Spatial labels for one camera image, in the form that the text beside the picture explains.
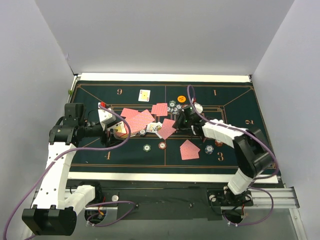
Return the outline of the red card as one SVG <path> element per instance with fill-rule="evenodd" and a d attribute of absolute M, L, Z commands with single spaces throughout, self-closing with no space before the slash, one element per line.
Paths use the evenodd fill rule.
<path fill-rule="evenodd" d="M 163 128 L 171 128 L 175 124 L 175 121 L 172 119 L 165 118 L 162 123 Z"/>
<path fill-rule="evenodd" d="M 176 131 L 175 128 L 170 126 L 163 126 L 159 131 L 158 135 L 160 138 L 166 140 L 168 137 L 170 137 L 174 132 Z"/>

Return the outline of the green poker table mat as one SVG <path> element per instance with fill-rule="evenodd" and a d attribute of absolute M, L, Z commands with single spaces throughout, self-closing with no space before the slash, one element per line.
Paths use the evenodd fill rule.
<path fill-rule="evenodd" d="M 108 104 L 120 114 L 123 108 L 137 111 L 151 110 L 158 103 L 188 104 L 187 83 L 151 81 L 79 81 L 71 101 L 83 103 L 86 118 L 97 122 L 98 103 Z M 193 82 L 192 95 L 203 106 L 204 116 L 222 120 L 239 128 L 257 127 L 265 131 L 265 123 L 251 83 Z M 140 90 L 150 90 L 149 102 L 138 101 Z M 178 96 L 185 96 L 180 103 Z M 198 159 L 182 160 L 180 146 L 191 141 L 199 151 Z M 135 174 L 234 174 L 238 164 L 234 150 L 227 146 L 215 146 L 212 154 L 205 153 L 212 139 L 202 141 L 190 132 L 177 131 L 166 139 L 166 148 L 160 149 L 161 139 L 155 133 L 131 137 L 124 146 L 112 151 L 101 151 L 101 140 L 84 138 L 80 146 L 88 151 L 78 151 L 71 164 L 72 172 L 87 173 L 135 173 Z M 151 150 L 145 152 L 143 146 Z"/>

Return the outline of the orange dealer button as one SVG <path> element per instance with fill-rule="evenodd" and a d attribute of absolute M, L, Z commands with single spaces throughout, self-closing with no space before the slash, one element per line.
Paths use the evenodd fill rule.
<path fill-rule="evenodd" d="M 186 100 L 187 100 L 187 98 L 184 95 L 180 95 L 180 96 L 177 97 L 177 101 L 179 103 L 185 103 Z"/>

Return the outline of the red chips position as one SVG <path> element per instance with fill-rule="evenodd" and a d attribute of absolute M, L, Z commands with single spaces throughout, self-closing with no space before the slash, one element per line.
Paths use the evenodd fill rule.
<path fill-rule="evenodd" d="M 218 140 L 215 140 L 215 145 L 216 145 L 217 147 L 221 147 L 221 146 L 223 145 L 223 142 L 218 141 Z"/>

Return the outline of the blue chip position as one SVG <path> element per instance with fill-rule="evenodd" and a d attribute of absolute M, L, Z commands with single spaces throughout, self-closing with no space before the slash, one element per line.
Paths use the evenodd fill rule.
<path fill-rule="evenodd" d="M 147 131 L 145 129 L 142 129 L 139 131 L 140 136 L 144 136 L 146 133 L 147 133 Z"/>

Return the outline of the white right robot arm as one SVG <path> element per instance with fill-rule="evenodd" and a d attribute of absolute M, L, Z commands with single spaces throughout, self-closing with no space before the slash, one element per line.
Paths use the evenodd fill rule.
<path fill-rule="evenodd" d="M 234 205 L 258 175 L 272 165 L 273 153 L 260 129 L 250 131 L 222 120 L 209 120 L 198 112 L 200 108 L 198 104 L 182 108 L 174 128 L 180 131 L 191 130 L 202 139 L 213 139 L 234 149 L 238 169 L 223 192 L 224 201 Z"/>

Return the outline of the red-backed playing card deck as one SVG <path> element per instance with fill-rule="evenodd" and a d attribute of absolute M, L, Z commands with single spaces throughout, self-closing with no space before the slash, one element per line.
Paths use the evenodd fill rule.
<path fill-rule="evenodd" d="M 125 121 L 128 123 L 131 135 L 138 133 L 143 130 L 148 124 L 154 121 L 153 115 L 149 112 L 149 110 L 144 110 L 139 112 L 137 115 L 126 119 Z"/>

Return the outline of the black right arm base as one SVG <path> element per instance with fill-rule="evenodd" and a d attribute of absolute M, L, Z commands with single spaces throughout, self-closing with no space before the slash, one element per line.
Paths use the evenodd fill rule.
<path fill-rule="evenodd" d="M 206 192 L 208 202 L 213 207 L 251 207 L 254 205 L 252 193 L 246 190 L 238 195 L 230 190 L 211 189 Z"/>

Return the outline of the green poker chip stack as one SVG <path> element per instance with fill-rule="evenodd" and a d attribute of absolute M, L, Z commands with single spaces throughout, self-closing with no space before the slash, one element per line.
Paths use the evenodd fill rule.
<path fill-rule="evenodd" d="M 150 146 L 149 144 L 145 144 L 145 145 L 143 146 L 143 150 L 144 150 L 145 152 L 149 152 L 149 151 L 151 150 L 151 146 Z"/>

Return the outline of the red poker chip stack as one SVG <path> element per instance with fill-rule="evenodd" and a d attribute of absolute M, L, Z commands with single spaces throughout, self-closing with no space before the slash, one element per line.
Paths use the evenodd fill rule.
<path fill-rule="evenodd" d="M 165 142 L 160 142 L 158 144 L 158 147 L 161 149 L 161 150 L 164 150 L 166 147 L 167 147 L 167 144 Z"/>

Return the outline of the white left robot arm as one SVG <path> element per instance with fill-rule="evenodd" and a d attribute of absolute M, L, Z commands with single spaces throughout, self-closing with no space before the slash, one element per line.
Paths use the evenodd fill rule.
<path fill-rule="evenodd" d="M 71 163 L 76 152 L 89 151 L 79 147 L 84 138 L 100 137 L 108 142 L 107 126 L 122 117 L 103 103 L 98 103 L 99 122 L 85 121 L 83 103 L 67 103 L 62 116 L 49 132 L 46 169 L 37 184 L 39 191 L 31 208 L 22 212 L 22 220 L 36 236 L 70 236 L 73 234 L 79 213 L 89 203 L 99 205 L 103 193 L 98 183 L 82 184 L 69 197 L 65 191 Z"/>

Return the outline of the red card dealer position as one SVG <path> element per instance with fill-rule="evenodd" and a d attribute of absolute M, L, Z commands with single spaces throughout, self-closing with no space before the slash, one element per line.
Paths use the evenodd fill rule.
<path fill-rule="evenodd" d="M 168 104 L 167 103 L 157 103 L 159 105 L 158 115 L 159 117 L 164 117 L 168 115 Z"/>
<path fill-rule="evenodd" d="M 158 115 L 158 113 L 159 113 L 159 105 L 153 105 L 152 106 L 152 109 L 151 109 L 151 114 L 152 115 Z"/>

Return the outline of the blue chips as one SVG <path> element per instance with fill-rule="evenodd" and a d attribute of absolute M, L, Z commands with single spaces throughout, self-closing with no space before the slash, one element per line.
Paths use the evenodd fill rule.
<path fill-rule="evenodd" d="M 206 154 L 211 155 L 214 152 L 214 147 L 212 145 L 207 145 L 204 151 Z"/>

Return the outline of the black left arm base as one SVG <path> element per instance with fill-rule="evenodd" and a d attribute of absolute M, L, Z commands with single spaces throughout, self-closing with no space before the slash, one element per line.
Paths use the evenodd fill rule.
<path fill-rule="evenodd" d="M 116 202 L 120 199 L 120 192 L 118 190 L 105 188 L 98 181 L 82 181 L 77 185 L 77 187 L 84 185 L 92 186 L 95 190 L 94 199 L 88 203 L 89 205 L 104 202 Z"/>

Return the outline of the aluminium frame rail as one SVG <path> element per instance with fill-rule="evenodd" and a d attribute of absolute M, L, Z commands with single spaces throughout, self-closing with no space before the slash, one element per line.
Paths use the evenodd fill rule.
<path fill-rule="evenodd" d="M 297 209 L 298 199 L 293 188 L 258 188 L 251 186 L 253 206 L 214 207 L 208 202 L 207 190 L 226 188 L 123 188 L 119 200 L 87 204 L 77 216 L 84 217 L 88 224 L 103 227 L 109 210 L 116 210 L 120 220 L 226 220 L 229 225 L 245 224 L 246 210 L 252 207 L 268 209 L 269 219 L 275 209 Z"/>

